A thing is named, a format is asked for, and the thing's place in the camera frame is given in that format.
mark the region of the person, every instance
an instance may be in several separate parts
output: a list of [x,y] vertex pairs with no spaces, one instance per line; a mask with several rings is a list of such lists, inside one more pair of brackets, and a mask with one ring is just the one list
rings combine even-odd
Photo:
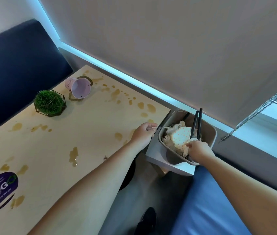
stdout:
[[[98,234],[132,161],[149,144],[155,127],[155,123],[139,126],[126,145],[72,186],[29,234]],[[276,190],[215,157],[205,142],[192,141],[188,147],[192,159],[211,173],[253,235],[277,234]],[[152,232],[155,218],[154,211],[147,210],[136,235]]]

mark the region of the potted plant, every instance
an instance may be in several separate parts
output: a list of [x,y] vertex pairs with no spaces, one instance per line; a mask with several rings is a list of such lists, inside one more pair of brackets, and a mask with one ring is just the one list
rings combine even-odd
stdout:
[[66,109],[65,96],[54,90],[42,90],[34,98],[36,112],[48,117],[61,115]]

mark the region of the hand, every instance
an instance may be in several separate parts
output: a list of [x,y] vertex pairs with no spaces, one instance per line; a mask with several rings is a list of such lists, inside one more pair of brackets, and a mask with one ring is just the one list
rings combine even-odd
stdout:
[[156,123],[144,123],[139,126],[133,133],[129,143],[134,144],[139,151],[143,150],[150,142],[154,133],[157,131]]
[[215,157],[215,154],[206,142],[196,140],[187,143],[186,146],[189,147],[189,155],[191,158],[200,165],[205,166],[206,161]]

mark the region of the floor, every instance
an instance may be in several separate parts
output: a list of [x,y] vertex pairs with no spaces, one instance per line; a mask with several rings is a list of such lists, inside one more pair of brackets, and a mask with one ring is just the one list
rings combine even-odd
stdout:
[[99,235],[132,235],[150,206],[157,213],[156,230],[161,235],[169,234],[191,180],[172,172],[160,178],[141,153],[136,158],[133,179],[118,192]]

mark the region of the brown plastic container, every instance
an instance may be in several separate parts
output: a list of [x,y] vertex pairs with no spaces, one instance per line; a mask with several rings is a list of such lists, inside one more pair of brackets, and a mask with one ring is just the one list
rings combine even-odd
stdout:
[[[187,162],[188,164],[191,165],[198,165],[197,163],[194,164],[193,162],[190,162],[186,158],[180,156],[173,150],[171,150],[167,145],[165,145],[162,142],[163,136],[166,134],[167,129],[164,127],[169,127],[173,124],[178,124],[181,120],[183,120],[183,117],[187,114],[187,111],[185,110],[176,110],[172,113],[172,115],[168,118],[168,120],[164,123],[164,126],[161,128],[161,130],[158,133],[158,140],[159,142],[167,148],[167,160],[171,164],[178,164],[181,162]],[[185,126],[186,127],[192,127],[193,121],[194,121],[194,114],[191,114],[188,116],[188,118],[185,120]],[[208,146],[210,148],[213,147],[215,140],[217,138],[217,131],[214,126],[211,124],[207,123],[206,121],[202,120],[202,125],[201,125],[201,135],[203,137],[202,141],[207,142]]]

